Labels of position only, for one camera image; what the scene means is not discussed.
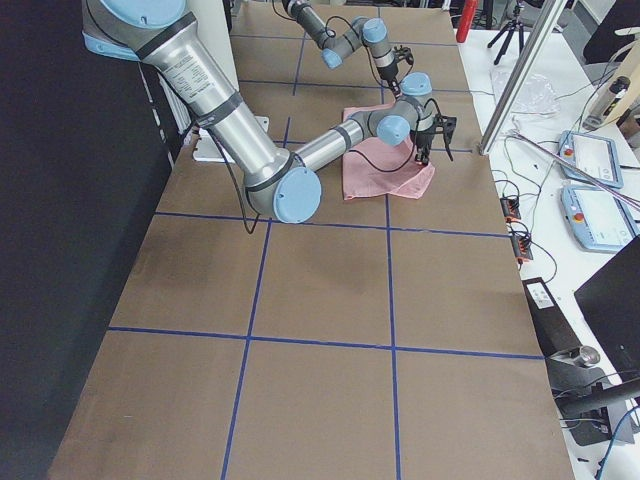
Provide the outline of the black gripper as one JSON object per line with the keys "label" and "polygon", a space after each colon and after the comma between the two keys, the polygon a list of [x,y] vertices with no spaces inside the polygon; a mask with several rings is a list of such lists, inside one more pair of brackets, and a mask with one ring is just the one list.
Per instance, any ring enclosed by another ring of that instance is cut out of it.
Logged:
{"label": "black gripper", "polygon": [[456,126],[456,117],[436,114],[429,127],[417,130],[414,133],[414,146],[416,149],[415,161],[417,163],[422,163],[423,165],[428,165],[430,163],[430,152],[433,140],[438,135],[442,137],[445,152],[447,153],[449,160],[453,161],[454,158],[450,146]]}
{"label": "black gripper", "polygon": [[409,65],[408,73],[410,73],[414,65],[414,56],[408,46],[394,46],[384,54],[375,55],[377,72],[395,98],[399,98],[402,95],[398,82],[399,65],[402,62],[406,62]]}

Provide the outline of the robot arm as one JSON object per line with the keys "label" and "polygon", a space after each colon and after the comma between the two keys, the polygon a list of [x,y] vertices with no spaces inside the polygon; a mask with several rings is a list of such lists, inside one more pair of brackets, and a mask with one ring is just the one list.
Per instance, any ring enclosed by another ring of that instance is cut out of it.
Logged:
{"label": "robot arm", "polygon": [[410,140],[411,159],[429,162],[435,136],[452,139],[456,118],[442,114],[422,72],[398,76],[411,63],[408,48],[394,47],[380,17],[358,16],[343,34],[330,28],[307,1],[285,1],[280,16],[300,25],[331,69],[365,48],[373,72],[394,95],[388,106],[359,110],[323,135],[291,152],[265,132],[241,94],[200,39],[200,12],[192,1],[85,1],[83,37],[88,50],[154,67],[209,132],[229,166],[243,181],[235,186],[242,208],[284,223],[311,218],[321,201],[317,170],[356,145],[376,137],[396,146]]}
{"label": "robot arm", "polygon": [[291,21],[295,21],[321,50],[321,57],[329,69],[336,69],[352,54],[364,47],[374,80],[387,88],[395,98],[401,96],[399,65],[406,62],[409,74],[414,56],[408,46],[393,46],[388,29],[380,17],[357,16],[351,21],[334,15],[323,20],[309,1],[282,1]]}

